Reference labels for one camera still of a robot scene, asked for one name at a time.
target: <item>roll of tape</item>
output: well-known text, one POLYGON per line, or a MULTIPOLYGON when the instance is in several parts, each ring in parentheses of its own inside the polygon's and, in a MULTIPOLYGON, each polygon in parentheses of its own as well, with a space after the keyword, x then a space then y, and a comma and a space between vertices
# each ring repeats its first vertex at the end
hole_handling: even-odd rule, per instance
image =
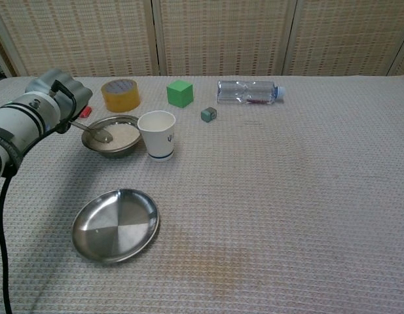
POLYGON ((101 87, 107 109, 114 113, 131 111, 140 104, 138 85, 134 80, 112 80, 101 87))

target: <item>metal plate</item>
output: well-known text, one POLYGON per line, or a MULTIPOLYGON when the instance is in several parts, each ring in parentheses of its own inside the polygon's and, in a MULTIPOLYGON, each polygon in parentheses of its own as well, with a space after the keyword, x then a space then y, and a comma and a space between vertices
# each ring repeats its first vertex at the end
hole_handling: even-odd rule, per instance
POLYGON ((114 190, 86 204, 72 225, 74 247, 83 257, 115 263, 140 252, 159 225, 155 202, 138 190, 114 190))

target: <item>robotic arm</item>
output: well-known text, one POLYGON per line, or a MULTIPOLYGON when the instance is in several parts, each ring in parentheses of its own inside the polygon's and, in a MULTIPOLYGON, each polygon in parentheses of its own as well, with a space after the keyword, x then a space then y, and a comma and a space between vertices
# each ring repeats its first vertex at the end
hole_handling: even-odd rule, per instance
POLYGON ((0 107, 0 178, 15 175, 40 140, 55 131, 65 133, 91 96, 67 73, 51 69, 32 80, 24 95, 0 107))

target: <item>paper cup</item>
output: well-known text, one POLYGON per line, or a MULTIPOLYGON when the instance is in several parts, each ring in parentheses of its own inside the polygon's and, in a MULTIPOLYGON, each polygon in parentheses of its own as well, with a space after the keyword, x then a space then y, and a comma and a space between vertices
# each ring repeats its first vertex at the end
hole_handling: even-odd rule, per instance
POLYGON ((174 124, 175 116, 162 110, 145 113, 139 118, 138 128, 153 160, 163 162, 173 156, 174 124))

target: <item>small dark green cube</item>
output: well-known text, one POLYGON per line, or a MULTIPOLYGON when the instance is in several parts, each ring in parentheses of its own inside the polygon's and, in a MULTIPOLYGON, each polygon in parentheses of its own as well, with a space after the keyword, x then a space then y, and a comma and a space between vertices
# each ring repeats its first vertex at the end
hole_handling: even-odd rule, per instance
POLYGON ((216 109, 209 107, 204 109, 201 113, 201 118, 204 122, 211 122, 213 119, 216 119, 216 109))
POLYGON ((193 85, 184 80, 177 80, 167 86, 167 98, 168 103, 184 108, 193 101, 193 85))

